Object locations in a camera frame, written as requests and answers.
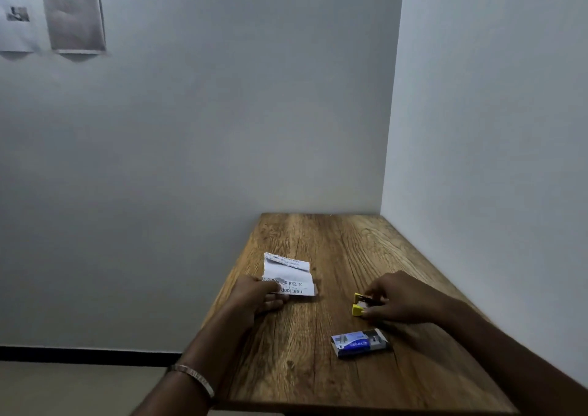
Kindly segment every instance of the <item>tabletop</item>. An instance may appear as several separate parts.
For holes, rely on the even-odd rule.
[[[337,358],[332,335],[371,328],[351,316],[353,294],[386,272],[406,271],[474,307],[386,219],[262,214],[207,320],[240,274],[263,273],[264,252],[309,261],[318,296],[293,297],[281,311],[256,319],[217,392],[217,408],[338,414],[515,412],[481,366],[432,324],[389,325],[383,332],[392,349]]]

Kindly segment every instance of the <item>white wall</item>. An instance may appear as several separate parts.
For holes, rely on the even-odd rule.
[[[588,0],[403,0],[382,214],[588,384]]]
[[[259,213],[380,207],[401,0],[102,2],[0,58],[0,345],[180,350]]]

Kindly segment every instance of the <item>silver bracelet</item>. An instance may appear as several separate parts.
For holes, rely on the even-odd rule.
[[[204,376],[202,374],[200,374],[199,372],[195,371],[194,369],[187,367],[186,365],[170,365],[168,367],[168,371],[179,371],[181,373],[186,373],[187,375],[194,377],[198,383],[200,383],[206,390],[206,392],[208,393],[208,395],[210,396],[210,399],[213,399],[215,396],[215,391],[212,389],[212,387],[210,386],[210,384],[208,383],[208,381],[206,379],[204,379]]]

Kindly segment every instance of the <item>black baseboard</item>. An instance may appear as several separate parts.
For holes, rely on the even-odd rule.
[[[149,351],[89,350],[86,348],[0,346],[0,361],[9,362],[169,367],[179,359],[180,354],[151,353]]]

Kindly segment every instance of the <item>poster on wall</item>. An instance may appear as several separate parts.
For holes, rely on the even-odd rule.
[[[28,0],[0,0],[0,51],[33,52],[36,34]]]
[[[51,48],[60,54],[106,51],[100,0],[43,0]]]

